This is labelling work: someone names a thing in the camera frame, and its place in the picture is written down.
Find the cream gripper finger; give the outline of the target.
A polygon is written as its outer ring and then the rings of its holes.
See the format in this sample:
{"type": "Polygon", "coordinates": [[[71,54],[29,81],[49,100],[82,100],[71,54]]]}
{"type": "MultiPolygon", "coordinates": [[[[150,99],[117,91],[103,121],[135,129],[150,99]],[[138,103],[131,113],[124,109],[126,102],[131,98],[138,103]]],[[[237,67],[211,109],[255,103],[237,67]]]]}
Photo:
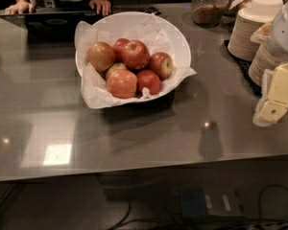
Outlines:
{"type": "Polygon", "coordinates": [[[288,112],[288,62],[274,71],[266,69],[262,78],[262,97],[257,105],[261,123],[277,123],[288,112]]]}
{"type": "Polygon", "coordinates": [[[251,42],[254,43],[264,43],[270,40],[270,30],[272,28],[272,21],[268,21],[267,23],[263,24],[260,28],[258,28],[252,35],[251,35],[251,42]]]}

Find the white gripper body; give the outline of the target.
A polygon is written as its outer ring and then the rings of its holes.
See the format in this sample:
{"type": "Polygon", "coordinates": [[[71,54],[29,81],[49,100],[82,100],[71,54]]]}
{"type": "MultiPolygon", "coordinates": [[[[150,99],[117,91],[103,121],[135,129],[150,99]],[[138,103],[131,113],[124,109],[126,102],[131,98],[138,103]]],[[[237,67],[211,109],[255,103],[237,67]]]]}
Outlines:
{"type": "Polygon", "coordinates": [[[269,35],[271,54],[288,57],[288,1],[276,15],[269,35]]]}

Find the person's left hand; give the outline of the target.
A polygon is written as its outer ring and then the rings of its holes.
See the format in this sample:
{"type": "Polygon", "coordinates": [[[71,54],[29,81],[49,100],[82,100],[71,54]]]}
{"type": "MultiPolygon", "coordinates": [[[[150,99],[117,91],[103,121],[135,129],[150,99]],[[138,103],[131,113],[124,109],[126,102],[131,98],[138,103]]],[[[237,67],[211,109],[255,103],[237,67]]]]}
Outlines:
{"type": "Polygon", "coordinates": [[[108,0],[90,0],[88,5],[102,16],[108,16],[111,13],[111,5],[108,0]]]}

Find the person's right hand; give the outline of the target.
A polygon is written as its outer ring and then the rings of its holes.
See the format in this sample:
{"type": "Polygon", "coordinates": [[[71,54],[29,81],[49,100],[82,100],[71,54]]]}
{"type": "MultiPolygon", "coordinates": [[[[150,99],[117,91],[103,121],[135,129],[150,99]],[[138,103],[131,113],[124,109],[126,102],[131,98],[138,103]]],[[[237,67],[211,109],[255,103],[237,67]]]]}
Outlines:
{"type": "Polygon", "coordinates": [[[22,14],[22,13],[32,13],[35,11],[35,7],[26,0],[18,0],[15,4],[10,5],[5,8],[5,14],[22,14]]]}

